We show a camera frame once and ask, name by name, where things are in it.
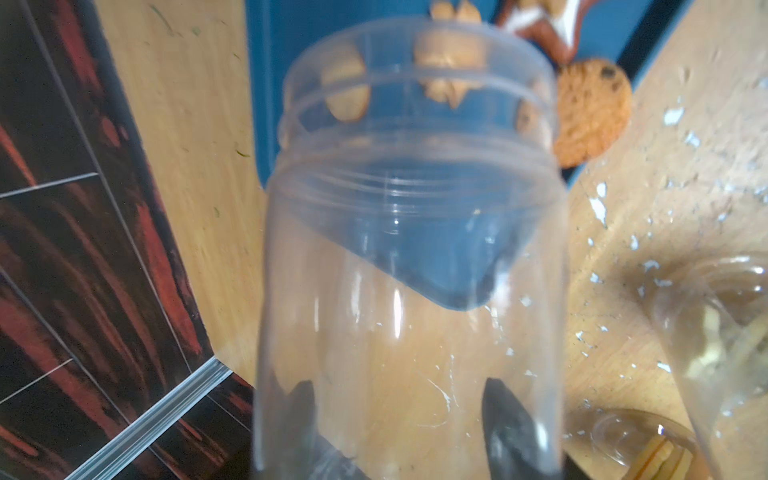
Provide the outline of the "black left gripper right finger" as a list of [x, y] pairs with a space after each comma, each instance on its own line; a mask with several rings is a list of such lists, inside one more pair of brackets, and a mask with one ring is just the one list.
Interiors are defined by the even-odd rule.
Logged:
[[538, 424], [502, 380], [486, 379], [481, 416], [491, 479], [589, 479], [568, 455], [559, 467], [540, 469]]

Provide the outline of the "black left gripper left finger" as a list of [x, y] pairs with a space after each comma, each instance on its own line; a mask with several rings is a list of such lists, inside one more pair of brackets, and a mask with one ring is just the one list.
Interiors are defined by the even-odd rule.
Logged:
[[312, 382], [288, 393], [272, 379], [263, 388], [265, 479], [365, 479], [367, 475], [324, 438], [317, 427]]

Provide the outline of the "clear plastic cookie jar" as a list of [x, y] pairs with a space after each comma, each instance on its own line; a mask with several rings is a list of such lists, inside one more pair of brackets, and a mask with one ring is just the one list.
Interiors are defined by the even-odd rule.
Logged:
[[553, 70], [486, 24], [371, 21], [283, 84], [258, 479], [560, 479]]

